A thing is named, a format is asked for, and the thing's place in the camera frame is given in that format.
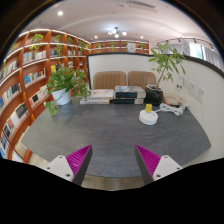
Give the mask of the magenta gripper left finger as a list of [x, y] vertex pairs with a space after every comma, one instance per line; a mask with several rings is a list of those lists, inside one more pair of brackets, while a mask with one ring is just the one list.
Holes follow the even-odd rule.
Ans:
[[68, 156], [58, 155], [46, 166], [45, 170], [80, 186], [91, 157], [92, 146], [88, 145]]

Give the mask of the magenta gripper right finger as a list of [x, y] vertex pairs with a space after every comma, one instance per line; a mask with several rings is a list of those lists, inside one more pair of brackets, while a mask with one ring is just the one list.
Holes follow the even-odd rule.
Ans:
[[159, 156], [139, 145], [135, 146], [134, 154], [145, 185], [182, 169], [170, 156]]

